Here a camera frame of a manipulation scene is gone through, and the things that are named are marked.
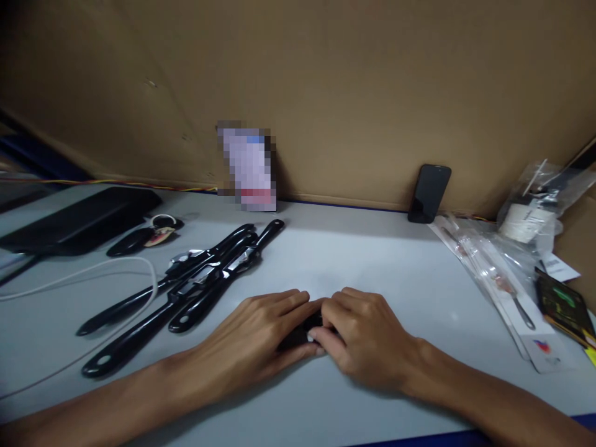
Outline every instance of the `charging cable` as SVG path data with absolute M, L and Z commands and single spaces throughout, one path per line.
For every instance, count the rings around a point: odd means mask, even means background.
M 2 399 L 6 399 L 7 397 L 13 396 L 15 394 L 21 393 L 23 391 L 26 391 L 30 388 L 33 388 L 36 385 L 39 385 L 42 382 L 45 382 L 48 379 L 51 379 L 52 377 L 58 375 L 59 373 L 61 373 L 62 371 L 64 371 L 67 368 L 70 368 L 72 365 L 74 365 L 75 363 L 77 363 L 79 360 L 83 359 L 84 357 L 87 357 L 87 355 L 91 354 L 93 351 L 95 351 L 96 349 L 100 348 L 101 346 L 105 345 L 108 341 L 110 341 L 111 339 L 113 339 L 113 337 L 115 337 L 116 335 L 118 335 L 123 329 L 125 329 L 130 322 L 132 322 L 135 318 L 137 318 L 140 314 L 142 314 L 145 309 L 147 309 L 147 307 L 149 307 L 151 305 L 151 303 L 153 302 L 153 300 L 155 299 L 155 296 L 157 295 L 157 290 L 158 290 L 158 286 L 157 286 L 157 274 L 155 273 L 155 268 L 153 267 L 153 264 L 151 264 L 148 260 L 146 260 L 145 258 L 141 258 L 139 256 L 129 256 L 126 258 L 116 258 L 116 259 L 112 259 L 112 260 L 108 260 L 108 261 L 104 261 L 102 263 L 96 264 L 94 266 L 91 267 L 87 267 L 86 269 L 83 269 L 81 271 L 78 271 L 76 273 L 70 274 L 68 276 L 65 276 L 63 278 L 57 279 L 56 281 L 52 281 L 48 284 L 44 284 L 43 286 L 40 287 L 36 287 L 35 289 L 26 291 L 26 292 L 20 292 L 17 294 L 13 294 L 13 295 L 4 295 L 4 296 L 0 296 L 0 302 L 2 301 L 10 301 L 10 300 L 14 300 L 17 298 L 21 298 L 27 295 L 31 295 L 34 294 L 36 292 L 42 291 L 44 289 L 47 289 L 48 287 L 52 287 L 55 284 L 59 284 L 61 282 L 67 281 L 71 278 L 74 278 L 75 276 L 79 276 L 82 275 L 84 273 L 87 273 L 88 271 L 91 270 L 95 270 L 96 268 L 102 267 L 104 265 L 107 264 L 112 264 L 115 262 L 121 262 L 121 261 L 142 261 L 144 262 L 148 268 L 149 268 L 149 273 L 151 274 L 151 286 L 153 288 L 153 290 L 151 291 L 151 295 L 149 296 L 149 299 L 147 300 L 147 303 L 141 308 L 139 309 L 139 311 L 137 311 L 136 314 L 134 314 L 132 317 L 130 317 L 127 321 L 125 321 L 117 330 L 115 330 L 114 332 L 112 332 L 107 338 L 105 338 L 104 340 L 100 341 L 98 344 L 96 344 L 93 348 L 91 348 L 90 350 L 88 350 L 87 352 L 85 352 L 84 354 L 78 356 L 76 359 L 72 360 L 71 362 L 69 362 L 68 364 L 62 366 L 60 369 L 57 369 L 56 371 L 52 372 L 51 374 L 48 374 L 47 376 L 27 385 L 24 386 L 22 388 L 19 388 L 15 391 L 12 391 L 8 394 L 4 394 L 4 395 L 0 395 L 0 400 Z

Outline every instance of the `keychain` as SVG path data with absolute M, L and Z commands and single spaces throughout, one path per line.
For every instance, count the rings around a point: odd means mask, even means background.
M 149 221 L 149 227 L 138 228 L 116 242 L 107 251 L 111 258 L 138 253 L 146 247 L 157 246 L 166 240 L 174 240 L 172 234 L 184 226 L 184 222 L 169 214 L 158 214 Z
M 158 214 L 153 216 L 151 221 L 149 222 L 149 226 L 153 228 L 153 235 L 151 238 L 145 243 L 145 247 L 153 247 L 163 243 L 166 239 L 170 237 L 172 233 L 176 230 L 182 228 L 184 224 L 181 220 L 177 220 L 175 217 L 170 216 L 169 214 Z

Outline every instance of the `human hand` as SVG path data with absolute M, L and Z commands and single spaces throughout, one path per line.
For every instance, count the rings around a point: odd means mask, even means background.
M 308 292 L 290 291 L 244 300 L 199 346 L 173 356 L 189 406 L 211 404 L 288 366 L 324 354 L 316 343 L 276 352 L 280 342 L 321 308 Z
M 322 315 L 323 327 L 309 335 L 344 374 L 369 387 L 414 395 L 431 345 L 404 330 L 383 296 L 344 287 L 323 302 Z

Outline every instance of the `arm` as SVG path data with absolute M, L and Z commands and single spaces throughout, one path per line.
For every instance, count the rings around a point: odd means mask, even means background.
M 315 343 L 276 352 L 320 306 L 298 290 L 249 298 L 197 347 L 12 422 L 4 435 L 17 446 L 120 445 L 321 354 Z
M 596 445 L 596 436 L 539 398 L 408 334 L 380 295 L 346 287 L 323 303 L 322 313 L 324 327 L 310 336 L 364 385 L 452 410 L 498 445 Z

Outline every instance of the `black smartphone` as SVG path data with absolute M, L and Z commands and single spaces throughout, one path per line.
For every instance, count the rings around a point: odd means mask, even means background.
M 408 212 L 410 222 L 431 224 L 434 221 L 449 177 L 451 168 L 447 166 L 422 165 Z

